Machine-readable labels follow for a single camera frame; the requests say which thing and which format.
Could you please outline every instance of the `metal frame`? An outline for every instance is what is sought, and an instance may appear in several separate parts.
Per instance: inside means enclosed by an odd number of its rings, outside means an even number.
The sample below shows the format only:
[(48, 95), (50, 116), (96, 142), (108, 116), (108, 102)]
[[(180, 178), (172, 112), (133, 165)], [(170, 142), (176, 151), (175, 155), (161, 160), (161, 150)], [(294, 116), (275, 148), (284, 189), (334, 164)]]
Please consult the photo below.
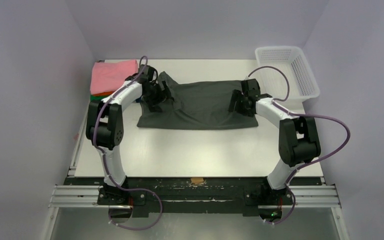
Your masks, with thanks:
[[(55, 186), (50, 199), (50, 208), (130, 208), (129, 205), (97, 205), (99, 186)], [(335, 186), (290, 186), (296, 196), (296, 208), (340, 208)], [(277, 208), (276, 205), (261, 205), (260, 209)]]
[[(50, 199), (41, 239), (51, 239), (60, 208), (131, 208), (129, 205), (98, 205), (98, 188), (97, 185), (56, 185)], [(290, 188), (296, 196), (296, 208), (331, 208), (340, 240), (350, 240), (335, 186), (290, 186)], [(270, 209), (277, 206), (262, 205), (258, 208)]]

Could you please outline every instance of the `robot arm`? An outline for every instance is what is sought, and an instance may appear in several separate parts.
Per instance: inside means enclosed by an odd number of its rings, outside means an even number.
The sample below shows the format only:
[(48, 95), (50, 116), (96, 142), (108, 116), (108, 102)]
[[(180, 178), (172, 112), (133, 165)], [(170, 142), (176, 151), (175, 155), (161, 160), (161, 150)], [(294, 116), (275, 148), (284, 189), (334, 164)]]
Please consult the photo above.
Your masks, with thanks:
[[(92, 140), (98, 112), (106, 101), (110, 101), (103, 116), (108, 122), (100, 122), (97, 130), (96, 142), (103, 149), (99, 152), (101, 159), (106, 158), (104, 165), (104, 182), (112, 187), (108, 172), (118, 185), (126, 179), (122, 161), (120, 159), (119, 145), (123, 139), (123, 111), (135, 100), (143, 97), (151, 111), (160, 112), (158, 104), (171, 99), (170, 91), (162, 82), (164, 89), (153, 80), (155, 69), (148, 67), (140, 76), (138, 82), (126, 81), (120, 94), (116, 97), (107, 97), (102, 101), (92, 101), (89, 104), (86, 137)], [(320, 155), (320, 143), (316, 123), (312, 117), (295, 117), (283, 112), (273, 105), (273, 98), (269, 94), (261, 94), (256, 79), (241, 82), (242, 91), (234, 90), (230, 101), (229, 111), (236, 111), (246, 116), (255, 114), (268, 119), (279, 129), (279, 155), (280, 160), (274, 170), (267, 177), (266, 189), (282, 191), (290, 180), (291, 174), (301, 165), (311, 162)]]
[(313, 117), (291, 116), (280, 110), (273, 104), (272, 96), (260, 93), (256, 79), (244, 80), (241, 86), (242, 91), (234, 90), (232, 93), (229, 111), (250, 117), (257, 114), (279, 129), (280, 160), (267, 177), (267, 190), (284, 190), (291, 174), (321, 153), (316, 122)]
[(143, 97), (150, 111), (160, 112), (161, 109), (157, 104), (172, 98), (165, 82), (162, 82), (165, 87), (162, 89), (161, 85), (153, 80), (155, 73), (156, 70), (153, 67), (146, 66), (141, 76), (138, 77), (138, 81), (131, 81), (133, 76), (126, 79), (123, 86), (119, 88), (121, 91), (115, 98), (111, 95), (102, 100), (92, 101), (89, 104), (86, 137), (93, 142), (98, 114), (104, 103), (109, 101), (101, 116), (102, 118), (107, 117), (107, 122), (100, 119), (96, 133), (96, 144), (102, 149), (102, 151), (99, 150), (98, 152), (104, 169), (104, 182), (108, 186), (116, 187), (113, 181), (110, 180), (108, 173), (111, 174), (112, 179), (119, 186), (126, 179), (120, 157), (120, 143), (124, 135), (123, 111), (136, 99)]

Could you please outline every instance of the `cable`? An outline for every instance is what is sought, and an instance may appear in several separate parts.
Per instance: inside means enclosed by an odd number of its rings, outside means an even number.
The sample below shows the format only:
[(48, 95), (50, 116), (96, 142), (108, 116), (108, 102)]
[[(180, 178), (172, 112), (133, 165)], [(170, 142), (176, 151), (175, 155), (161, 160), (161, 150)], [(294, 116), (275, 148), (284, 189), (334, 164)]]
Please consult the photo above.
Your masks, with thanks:
[(291, 90), (291, 87), (289, 86), (289, 81), (288, 81), (288, 78), (286, 77), (286, 75), (281, 71), (279, 70), (278, 68), (274, 67), (274, 66), (260, 66), (260, 67), (257, 67), (256, 69), (254, 69), (250, 74), (248, 74), (248, 76), (246, 76), (247, 78), (251, 77), (251, 75), (255, 72), (257, 72), (258, 70), (260, 69), (274, 69), (276, 71), (278, 71), (286, 80), (286, 86), (287, 86), (287, 91), (286, 91), (286, 96), (284, 99), (280, 99), (280, 98), (273, 98), (273, 100), (277, 100), (277, 101), (280, 101), (280, 102), (285, 102), (288, 98), (289, 98), (289, 92)]
[(108, 175), (108, 178), (109, 180), (120, 190), (122, 191), (125, 191), (125, 192), (133, 192), (133, 191), (145, 191), (145, 192), (148, 192), (148, 193), (151, 193), (153, 196), (155, 196), (155, 198), (158, 200), (159, 202), (159, 214), (158, 214), (158, 217), (156, 218), (156, 220), (151, 223), (150, 225), (148, 226), (144, 226), (144, 227), (130, 227), (130, 226), (124, 226), (124, 225), (121, 225), (121, 224), (118, 224), (118, 223), (115, 223), (112, 219), (111, 219), (111, 215), (110, 213), (111, 212), (108, 212), (108, 217), (109, 217), (109, 222), (114, 224), (115, 226), (119, 227), (119, 228), (123, 228), (123, 229), (127, 229), (127, 230), (133, 230), (133, 231), (140, 231), (140, 230), (146, 230), (146, 229), (149, 229), (149, 228), (152, 228), (155, 224), (158, 223), (158, 221), (160, 220), (161, 216), (163, 215), (163, 202), (161, 201), (160, 197), (153, 191), (149, 190), (149, 189), (145, 189), (145, 188), (124, 188), (120, 185), (118, 185), (116, 183), (116, 181), (114, 180), (114, 178), (111, 176), (111, 173), (110, 173), (110, 170), (108, 169), (108, 165), (107, 165), (107, 156), (105, 155), (105, 151), (104, 149), (102, 149), (101, 147), (99, 147), (97, 145), (97, 132), (98, 132), (98, 126), (99, 126), (99, 122), (100, 122), (100, 119), (102, 117), (102, 114), (105, 110), (105, 108), (108, 106), (108, 104), (114, 100), (118, 94), (120, 94), (123, 90), (125, 90), (126, 88), (128, 88), (129, 86), (131, 86), (133, 83), (135, 83), (139, 76), (144, 72), (145, 70), (145, 67), (148, 65), (148, 57), (147, 56), (142, 56), (140, 58), (140, 61), (139, 61), (139, 65), (142, 64), (142, 60), (145, 59), (145, 64), (144, 66), (139, 70), (139, 72), (136, 74), (136, 76), (126, 85), (124, 85), (123, 87), (121, 87), (120, 89), (118, 89), (117, 91), (115, 91), (111, 97), (109, 98), (109, 100), (107, 100), (104, 105), (102, 106), (101, 110), (99, 111), (98, 113), (98, 116), (96, 118), (96, 123), (95, 123), (95, 128), (93, 130), (93, 138), (92, 138), (92, 143), (93, 143), (93, 146), (99, 150), (101, 153), (102, 153), (102, 163), (103, 163), (103, 166), (104, 166), (104, 170), (105, 170), (105, 173)]
[(273, 225), (277, 225), (277, 224), (280, 224), (282, 222), (284, 222), (287, 218), (289, 218), (289, 216), (292, 214), (292, 212), (294, 211), (295, 209), (295, 205), (297, 203), (297, 200), (295, 198), (295, 194), (292, 192), (292, 190), (289, 188), (288, 185), (286, 185), (286, 189), (290, 192), (290, 195), (292, 196), (292, 207), (290, 208), (289, 212), (286, 214), (286, 216), (282, 217), (279, 221), (277, 222), (272, 222), (271, 224)]
[(292, 211), (295, 209), (295, 205), (296, 205), (296, 198), (295, 198), (295, 195), (294, 193), (291, 191), (291, 189), (289, 188), (288, 184), (289, 182), (291, 181), (291, 179), (295, 176), (295, 174), (305, 168), (305, 167), (308, 167), (310, 165), (313, 165), (315, 163), (319, 163), (329, 157), (331, 157), (332, 155), (336, 154), (337, 152), (339, 152), (341, 149), (343, 149), (345, 147), (345, 145), (347, 145), (347, 143), (350, 141), (350, 137), (351, 137), (351, 131), (350, 131), (350, 128), (341, 120), (337, 119), (337, 118), (334, 118), (334, 117), (331, 117), (331, 116), (325, 116), (325, 115), (318, 115), (318, 114), (308, 114), (308, 113), (295, 113), (295, 112), (290, 112), (288, 109), (284, 108), (283, 106), (281, 106), (280, 104), (278, 104), (277, 102), (275, 101), (280, 101), (280, 102), (285, 102), (288, 98), (289, 98), (289, 93), (291, 91), (291, 86), (289, 85), (289, 81), (288, 81), (288, 78), (286, 77), (286, 75), (281, 71), (279, 70), (278, 68), (274, 67), (274, 66), (260, 66), (260, 67), (257, 67), (256, 69), (254, 69), (250, 74), (248, 74), (248, 78), (253, 74), (255, 73), (256, 71), (260, 70), (260, 69), (265, 69), (265, 68), (269, 68), (269, 69), (274, 69), (276, 71), (278, 71), (285, 79), (286, 81), (286, 86), (287, 86), (287, 91), (286, 91), (286, 96), (284, 99), (280, 99), (280, 98), (273, 98), (272, 99), (272, 103), (275, 107), (277, 107), (278, 109), (280, 109), (282, 112), (290, 115), (290, 116), (294, 116), (294, 117), (311, 117), (311, 118), (318, 118), (318, 119), (326, 119), (326, 120), (330, 120), (330, 121), (333, 121), (335, 123), (338, 123), (340, 124), (341, 126), (343, 126), (345, 128), (345, 131), (346, 131), (346, 138), (345, 140), (343, 141), (343, 143), (338, 147), (336, 148), (335, 150), (333, 150), (332, 152), (326, 154), (325, 156), (322, 156), (322, 157), (319, 157), (319, 159), (317, 160), (314, 160), (314, 161), (311, 161), (309, 163), (306, 163), (304, 165), (301, 165), (299, 167), (297, 167), (295, 170), (293, 170), (291, 172), (291, 174), (287, 177), (286, 179), (286, 188), (289, 190), (289, 192), (291, 193), (292, 195), (292, 208), (290, 209), (290, 211), (287, 213), (287, 215), (285, 217), (282, 217), (279, 221), (277, 222), (272, 222), (273, 225), (276, 225), (276, 224), (280, 224), (282, 223), (283, 221), (285, 221), (292, 213)]

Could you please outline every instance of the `folded towel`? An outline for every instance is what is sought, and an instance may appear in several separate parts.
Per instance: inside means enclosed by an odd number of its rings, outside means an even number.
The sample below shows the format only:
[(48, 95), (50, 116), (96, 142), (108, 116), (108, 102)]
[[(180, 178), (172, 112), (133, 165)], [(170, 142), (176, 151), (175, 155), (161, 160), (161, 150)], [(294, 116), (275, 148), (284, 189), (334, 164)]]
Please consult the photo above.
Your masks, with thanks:
[(120, 88), (126, 78), (138, 71), (136, 60), (116, 63), (95, 62), (92, 69), (90, 93), (92, 95), (114, 92)]
[(113, 94), (114, 93), (114, 91), (106, 91), (106, 92), (103, 92), (103, 93), (98, 93), (98, 94), (92, 94), (93, 96), (95, 96), (95, 97), (99, 97), (99, 96), (109, 96), (109, 95), (111, 95), (111, 94)]
[(93, 101), (93, 100), (102, 100), (104, 98), (106, 98), (108, 96), (94, 96), (94, 95), (90, 95), (90, 100)]

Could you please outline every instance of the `green cloth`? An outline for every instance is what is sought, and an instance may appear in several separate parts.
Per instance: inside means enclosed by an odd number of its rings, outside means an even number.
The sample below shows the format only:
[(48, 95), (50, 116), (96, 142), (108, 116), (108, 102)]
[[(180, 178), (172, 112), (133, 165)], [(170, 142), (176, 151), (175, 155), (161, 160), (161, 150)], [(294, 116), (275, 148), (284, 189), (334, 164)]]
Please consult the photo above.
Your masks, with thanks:
[(94, 95), (90, 95), (90, 100), (102, 100), (108, 96), (94, 96)]

